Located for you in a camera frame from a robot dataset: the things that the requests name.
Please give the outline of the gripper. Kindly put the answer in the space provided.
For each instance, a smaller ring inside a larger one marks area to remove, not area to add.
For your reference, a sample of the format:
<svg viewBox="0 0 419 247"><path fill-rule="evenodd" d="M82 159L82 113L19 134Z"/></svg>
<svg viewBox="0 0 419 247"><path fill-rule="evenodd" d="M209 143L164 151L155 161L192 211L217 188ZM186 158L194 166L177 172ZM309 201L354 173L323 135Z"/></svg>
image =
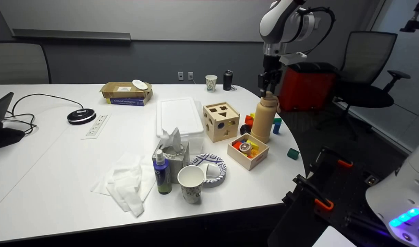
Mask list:
<svg viewBox="0 0 419 247"><path fill-rule="evenodd" d="M279 95L282 85L279 84L282 76L282 63L280 56L263 55L263 72L258 75L260 97L266 97L268 85L274 95Z"/></svg>

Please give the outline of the tan bottle lid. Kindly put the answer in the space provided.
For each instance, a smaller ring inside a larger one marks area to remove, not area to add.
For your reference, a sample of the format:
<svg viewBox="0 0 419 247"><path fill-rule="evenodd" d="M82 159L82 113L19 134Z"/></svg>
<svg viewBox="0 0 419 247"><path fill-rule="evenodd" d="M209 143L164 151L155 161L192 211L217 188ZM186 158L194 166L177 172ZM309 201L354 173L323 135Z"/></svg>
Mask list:
<svg viewBox="0 0 419 247"><path fill-rule="evenodd" d="M260 103L266 107L278 107L279 100L271 91L266 91L265 96L260 98Z"/></svg>

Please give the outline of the clear plastic container, white lid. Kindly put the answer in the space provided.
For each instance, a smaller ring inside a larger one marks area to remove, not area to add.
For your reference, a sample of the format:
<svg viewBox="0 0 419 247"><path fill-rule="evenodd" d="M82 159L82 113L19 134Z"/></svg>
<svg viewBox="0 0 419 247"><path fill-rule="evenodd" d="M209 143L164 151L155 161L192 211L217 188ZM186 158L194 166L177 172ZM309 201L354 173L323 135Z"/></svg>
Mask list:
<svg viewBox="0 0 419 247"><path fill-rule="evenodd" d="M164 131L172 133L178 128L182 141L189 141L190 154L200 154L203 150L204 128L192 97L161 99L157 101L156 136Z"/></svg>

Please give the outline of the blue and green spray bottle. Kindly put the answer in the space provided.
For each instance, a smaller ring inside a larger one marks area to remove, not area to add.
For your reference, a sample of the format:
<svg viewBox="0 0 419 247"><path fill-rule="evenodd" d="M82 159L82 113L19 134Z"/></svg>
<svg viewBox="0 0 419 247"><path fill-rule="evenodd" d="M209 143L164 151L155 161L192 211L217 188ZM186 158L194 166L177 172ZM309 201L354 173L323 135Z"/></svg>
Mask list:
<svg viewBox="0 0 419 247"><path fill-rule="evenodd" d="M155 151L153 166L158 192L161 195L169 194L172 191L170 164L162 149Z"/></svg>

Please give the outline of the wooden shape sorter box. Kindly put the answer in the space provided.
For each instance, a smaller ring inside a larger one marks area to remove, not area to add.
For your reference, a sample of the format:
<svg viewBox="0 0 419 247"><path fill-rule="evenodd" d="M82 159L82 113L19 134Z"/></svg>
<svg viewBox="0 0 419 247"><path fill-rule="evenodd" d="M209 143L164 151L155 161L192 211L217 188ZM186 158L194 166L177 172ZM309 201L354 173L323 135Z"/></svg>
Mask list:
<svg viewBox="0 0 419 247"><path fill-rule="evenodd" d="M235 138L238 134L240 113L227 102L203 106L204 127L211 142Z"/></svg>

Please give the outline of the small patterned paper cup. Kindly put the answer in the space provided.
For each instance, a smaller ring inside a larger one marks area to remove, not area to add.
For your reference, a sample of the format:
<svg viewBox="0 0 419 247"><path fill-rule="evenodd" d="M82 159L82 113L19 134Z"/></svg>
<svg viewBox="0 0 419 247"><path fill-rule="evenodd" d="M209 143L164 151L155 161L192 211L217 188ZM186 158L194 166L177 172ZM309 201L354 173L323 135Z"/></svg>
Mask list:
<svg viewBox="0 0 419 247"><path fill-rule="evenodd" d="M216 91L216 83L218 77L216 75L206 75L205 76L205 83L206 83L206 90L209 93L213 93Z"/></svg>

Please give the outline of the heap of coloured blocks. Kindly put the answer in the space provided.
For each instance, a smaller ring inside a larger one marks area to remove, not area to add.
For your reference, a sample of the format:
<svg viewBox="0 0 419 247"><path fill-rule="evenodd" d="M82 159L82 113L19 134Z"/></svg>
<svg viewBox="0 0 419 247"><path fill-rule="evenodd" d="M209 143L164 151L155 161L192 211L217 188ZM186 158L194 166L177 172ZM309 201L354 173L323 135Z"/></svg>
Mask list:
<svg viewBox="0 0 419 247"><path fill-rule="evenodd" d="M232 146L250 159L255 158L260 153L259 146L247 139L233 142Z"/></svg>

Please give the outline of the wooden tray box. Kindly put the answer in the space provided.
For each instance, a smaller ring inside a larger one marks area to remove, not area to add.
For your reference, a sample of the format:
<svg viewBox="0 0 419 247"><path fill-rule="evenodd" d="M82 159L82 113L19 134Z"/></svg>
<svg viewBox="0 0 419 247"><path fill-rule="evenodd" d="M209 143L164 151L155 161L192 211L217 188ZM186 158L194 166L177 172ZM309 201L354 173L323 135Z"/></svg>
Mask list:
<svg viewBox="0 0 419 247"><path fill-rule="evenodd" d="M244 140L244 139L250 140L259 146L260 153L255 158L252 158L252 159L247 158L241 152L233 148L232 146L233 142ZM268 152L269 152L268 145L266 145L265 143L261 142L260 140L254 138L253 136L247 133L235 139L234 141L230 142L227 146L228 156L233 158L237 163L241 164L241 166L247 170L252 170L260 162L266 159Z"/></svg>

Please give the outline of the black and orange clamp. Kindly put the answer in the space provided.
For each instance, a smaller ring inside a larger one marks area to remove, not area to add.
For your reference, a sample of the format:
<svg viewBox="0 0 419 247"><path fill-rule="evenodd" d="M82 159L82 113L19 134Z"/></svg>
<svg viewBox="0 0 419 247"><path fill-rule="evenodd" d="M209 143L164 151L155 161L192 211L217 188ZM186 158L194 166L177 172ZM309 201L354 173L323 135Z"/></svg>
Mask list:
<svg viewBox="0 0 419 247"><path fill-rule="evenodd" d="M287 192L286 195L282 198L282 202L286 205L293 203L296 200L296 197L299 196L302 192L307 193L314 199L314 205L319 209L324 211L332 211L334 208L334 203L327 199L316 186L304 178L302 175L297 175L292 180L296 183L294 192Z"/></svg>
<svg viewBox="0 0 419 247"><path fill-rule="evenodd" d="M317 157L308 166L310 172L316 172L322 164L332 167L351 168L354 166L353 161L343 154L333 150L330 147L322 146L319 150Z"/></svg>

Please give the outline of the black mesh office chair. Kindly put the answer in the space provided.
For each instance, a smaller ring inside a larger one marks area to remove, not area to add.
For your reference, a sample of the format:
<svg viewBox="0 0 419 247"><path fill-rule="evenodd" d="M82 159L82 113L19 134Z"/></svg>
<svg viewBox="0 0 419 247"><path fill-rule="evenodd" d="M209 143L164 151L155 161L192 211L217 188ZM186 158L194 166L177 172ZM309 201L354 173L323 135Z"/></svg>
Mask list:
<svg viewBox="0 0 419 247"><path fill-rule="evenodd" d="M349 115L350 108L390 107L394 99L389 92L396 81L411 78L405 72L388 70L392 77L390 83L383 89L373 85L389 60L397 37L397 33L378 31L352 31L349 34L334 85L335 102L346 103L346 108L335 119L340 125L347 125L354 141L357 141L358 134Z"/></svg>

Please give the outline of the grey tissue box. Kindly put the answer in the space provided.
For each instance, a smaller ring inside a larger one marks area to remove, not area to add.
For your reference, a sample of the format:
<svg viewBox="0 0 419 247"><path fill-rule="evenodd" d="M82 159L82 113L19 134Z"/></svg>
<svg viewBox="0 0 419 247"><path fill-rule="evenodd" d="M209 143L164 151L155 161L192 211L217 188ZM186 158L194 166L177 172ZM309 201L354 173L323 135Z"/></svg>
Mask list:
<svg viewBox="0 0 419 247"><path fill-rule="evenodd" d="M178 128L175 128L171 133L164 129L162 132L152 156L153 164L156 164L156 151L162 150L170 168L170 181L172 184L178 184L179 171L188 166L190 162L190 144L188 140L182 139Z"/></svg>

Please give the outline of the large patterned paper cup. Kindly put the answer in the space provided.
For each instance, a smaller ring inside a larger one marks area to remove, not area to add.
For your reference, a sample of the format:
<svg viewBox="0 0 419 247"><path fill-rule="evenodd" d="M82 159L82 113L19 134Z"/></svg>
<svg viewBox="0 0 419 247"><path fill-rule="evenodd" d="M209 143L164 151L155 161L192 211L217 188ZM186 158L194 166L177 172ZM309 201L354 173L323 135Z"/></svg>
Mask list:
<svg viewBox="0 0 419 247"><path fill-rule="evenodd" d="M189 165L178 172L178 183L181 185L182 195L187 203L200 202L204 181L205 173L198 166Z"/></svg>

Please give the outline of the white paper sheet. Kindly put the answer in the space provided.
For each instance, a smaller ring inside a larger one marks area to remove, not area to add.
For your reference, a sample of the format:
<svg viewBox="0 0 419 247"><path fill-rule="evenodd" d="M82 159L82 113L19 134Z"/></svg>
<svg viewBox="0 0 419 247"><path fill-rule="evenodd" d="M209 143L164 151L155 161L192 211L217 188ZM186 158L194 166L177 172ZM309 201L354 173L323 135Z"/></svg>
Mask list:
<svg viewBox="0 0 419 247"><path fill-rule="evenodd" d="M357 247L338 230L328 226L312 247Z"/></svg>

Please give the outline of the white paper napkins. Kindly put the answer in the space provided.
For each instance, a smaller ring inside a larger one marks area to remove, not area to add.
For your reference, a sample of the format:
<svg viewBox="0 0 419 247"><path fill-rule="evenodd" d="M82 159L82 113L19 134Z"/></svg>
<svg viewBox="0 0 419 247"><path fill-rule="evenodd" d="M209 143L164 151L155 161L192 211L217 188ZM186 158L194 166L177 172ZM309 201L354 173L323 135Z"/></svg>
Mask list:
<svg viewBox="0 0 419 247"><path fill-rule="evenodd" d="M139 217L145 211L143 203L155 181L150 156L124 153L91 187L91 192L112 197L124 212Z"/></svg>

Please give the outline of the black round speaker puck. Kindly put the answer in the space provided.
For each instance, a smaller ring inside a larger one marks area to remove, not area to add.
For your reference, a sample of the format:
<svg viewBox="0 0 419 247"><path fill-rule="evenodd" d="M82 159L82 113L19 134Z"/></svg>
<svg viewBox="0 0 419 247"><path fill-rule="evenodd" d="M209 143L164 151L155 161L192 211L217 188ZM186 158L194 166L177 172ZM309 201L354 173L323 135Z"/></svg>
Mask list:
<svg viewBox="0 0 419 247"><path fill-rule="evenodd" d="M96 113L91 108L82 108L71 112L67 120L71 125L84 125L96 118Z"/></svg>

